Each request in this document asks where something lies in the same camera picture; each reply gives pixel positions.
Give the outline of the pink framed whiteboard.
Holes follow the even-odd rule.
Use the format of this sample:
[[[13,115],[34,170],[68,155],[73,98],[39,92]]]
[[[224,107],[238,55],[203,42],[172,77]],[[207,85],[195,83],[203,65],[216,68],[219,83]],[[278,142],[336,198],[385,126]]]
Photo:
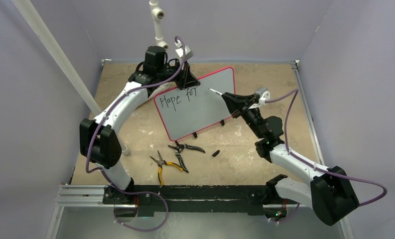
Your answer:
[[[235,93],[234,69],[226,67],[198,81],[199,86],[184,90],[174,87],[153,99],[170,141],[181,140],[231,117],[222,97],[213,90]]]

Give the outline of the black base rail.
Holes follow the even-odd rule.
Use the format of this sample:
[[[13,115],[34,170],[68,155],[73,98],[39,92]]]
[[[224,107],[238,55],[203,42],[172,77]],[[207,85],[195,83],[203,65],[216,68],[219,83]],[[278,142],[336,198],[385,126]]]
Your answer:
[[[297,204],[274,195],[267,185],[134,185],[131,191],[133,195],[126,195],[106,186],[102,203],[119,208],[131,206],[140,217],[166,211],[262,216],[271,208]]]

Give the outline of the white pvc pipe stand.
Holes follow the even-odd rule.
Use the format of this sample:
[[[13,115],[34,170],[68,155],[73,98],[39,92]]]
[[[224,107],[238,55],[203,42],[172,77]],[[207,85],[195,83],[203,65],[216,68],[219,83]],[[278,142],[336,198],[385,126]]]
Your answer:
[[[164,40],[161,22],[165,17],[164,10],[160,7],[158,0],[150,0],[148,2],[151,17],[153,20],[154,32],[155,32],[155,43],[157,46],[167,50],[169,48],[168,43]]]

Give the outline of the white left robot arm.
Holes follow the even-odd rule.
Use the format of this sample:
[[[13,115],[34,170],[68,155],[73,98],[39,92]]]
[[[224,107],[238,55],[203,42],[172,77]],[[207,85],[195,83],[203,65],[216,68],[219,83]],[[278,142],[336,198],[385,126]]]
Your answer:
[[[178,57],[171,65],[164,47],[148,47],[144,61],[137,65],[116,99],[102,113],[83,119],[79,125],[80,153],[86,157],[86,172],[100,171],[123,204],[134,199],[134,181],[121,163],[121,155],[127,153],[118,138],[121,127],[162,85],[174,82],[183,90],[200,84],[187,62],[193,56],[192,50],[179,46],[176,53]]]

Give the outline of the white diagonal pole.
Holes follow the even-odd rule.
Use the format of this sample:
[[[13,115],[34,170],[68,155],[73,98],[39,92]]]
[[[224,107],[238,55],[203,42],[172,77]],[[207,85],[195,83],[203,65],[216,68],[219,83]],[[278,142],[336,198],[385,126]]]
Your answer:
[[[69,58],[64,53],[63,49],[53,36],[52,32],[29,0],[13,0],[12,3],[20,12],[22,17],[28,23],[30,28],[39,38],[43,46],[49,52],[51,57],[57,63],[61,71],[70,81],[82,100],[86,103],[88,108],[94,115],[102,113],[101,108],[98,106],[95,99],[92,97],[90,91],[82,81],[80,75],[71,64]]]

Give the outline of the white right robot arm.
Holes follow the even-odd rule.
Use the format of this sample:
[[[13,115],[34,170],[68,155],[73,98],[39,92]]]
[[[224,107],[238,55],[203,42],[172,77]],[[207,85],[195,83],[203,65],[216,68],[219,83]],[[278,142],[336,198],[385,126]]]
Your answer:
[[[233,118],[242,118],[259,141],[255,143],[258,155],[294,175],[296,182],[279,175],[267,182],[265,198],[273,203],[290,199],[311,208],[318,219],[332,226],[360,207],[360,202],[346,172],[319,165],[295,153],[281,136],[284,135],[282,119],[277,116],[264,118],[259,107],[267,100],[267,90],[241,96],[221,93]]]

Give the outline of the black whiteboard marker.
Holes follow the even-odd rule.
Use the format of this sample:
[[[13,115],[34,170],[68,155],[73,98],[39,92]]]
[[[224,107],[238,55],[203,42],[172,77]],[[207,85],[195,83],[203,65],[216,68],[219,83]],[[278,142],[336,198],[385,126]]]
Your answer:
[[[209,88],[209,90],[210,90],[211,92],[215,93],[215,94],[218,95],[218,96],[222,96],[222,95],[223,95],[221,92],[219,92],[219,91],[217,91],[217,90],[214,90],[214,89],[212,89],[212,88]]]

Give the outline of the black marker cap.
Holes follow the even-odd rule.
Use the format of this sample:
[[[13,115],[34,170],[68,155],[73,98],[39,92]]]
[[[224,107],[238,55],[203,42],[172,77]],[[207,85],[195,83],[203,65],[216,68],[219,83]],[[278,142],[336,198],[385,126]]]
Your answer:
[[[213,154],[212,157],[216,157],[220,153],[220,150],[216,150]]]

